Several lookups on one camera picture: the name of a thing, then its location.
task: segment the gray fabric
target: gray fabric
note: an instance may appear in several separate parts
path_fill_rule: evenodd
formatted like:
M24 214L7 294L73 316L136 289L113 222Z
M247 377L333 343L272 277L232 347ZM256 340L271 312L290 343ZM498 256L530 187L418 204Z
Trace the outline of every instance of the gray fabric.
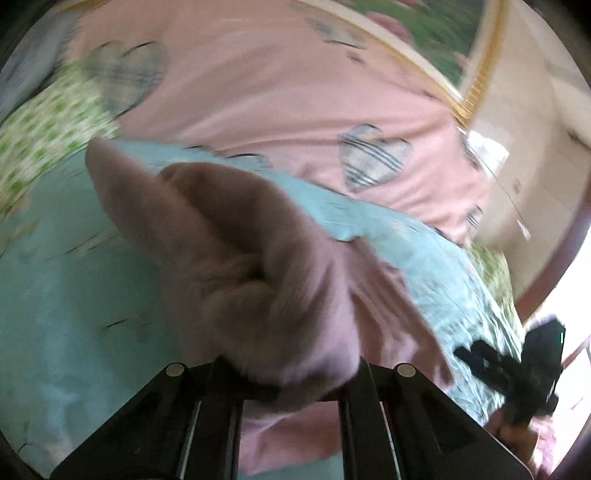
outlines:
M0 71L0 123L22 105L48 77L59 60L80 14L49 12L27 34Z

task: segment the white wall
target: white wall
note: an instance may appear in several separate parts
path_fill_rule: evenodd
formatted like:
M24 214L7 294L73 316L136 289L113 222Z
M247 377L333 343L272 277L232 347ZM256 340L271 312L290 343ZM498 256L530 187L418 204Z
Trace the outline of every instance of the white wall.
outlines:
M580 123L591 108L577 113L572 104L565 107L561 92L557 97L556 85L560 87L564 78L557 83L549 70L572 74L566 76L567 91L580 72L548 29L521 0L511 0L498 63L471 125L509 151L492 188L479 239L505 252L516 297L535 280L566 233L591 170L591 152L570 138L572 122L565 117L565 112L575 112ZM584 80L576 93L585 97L583 86ZM586 131L579 133L583 137ZM518 227L519 215L511 201L531 233L529 241Z

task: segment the floor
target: floor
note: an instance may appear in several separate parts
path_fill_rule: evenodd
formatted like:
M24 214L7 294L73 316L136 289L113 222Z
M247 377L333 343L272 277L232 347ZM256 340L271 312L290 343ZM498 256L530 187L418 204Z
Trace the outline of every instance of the floor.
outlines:
M566 327L563 359L591 334L591 235L536 317L554 313ZM565 369L557 385L554 463L569 451L591 414L591 359L585 350Z

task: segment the pink blanket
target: pink blanket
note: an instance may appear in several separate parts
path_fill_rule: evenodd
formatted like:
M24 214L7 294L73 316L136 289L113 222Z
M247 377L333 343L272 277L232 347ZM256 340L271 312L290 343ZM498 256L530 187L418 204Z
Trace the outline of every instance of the pink blanket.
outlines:
M485 206L486 177L466 159L433 86L318 9L290 0L111 0L79 27L71 59L110 41L165 48L162 83L120 118L126 137L265 155L278 170L406 213L459 244L469 238L468 215Z
M105 211L161 267L184 361L224 355L281 387L274 404L245 406L245 472L339 450L336 406L312 403L356 372L360 353L453 384L400 273L361 241L329 238L274 184L201 163L154 177L100 139L86 162Z

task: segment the green polka dot pillow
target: green polka dot pillow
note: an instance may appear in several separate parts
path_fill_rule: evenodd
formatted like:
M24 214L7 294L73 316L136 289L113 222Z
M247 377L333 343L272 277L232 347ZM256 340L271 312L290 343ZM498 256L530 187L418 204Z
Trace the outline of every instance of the green polka dot pillow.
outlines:
M52 85L0 125L0 219L40 174L95 135L116 133L95 81L77 63L64 67Z

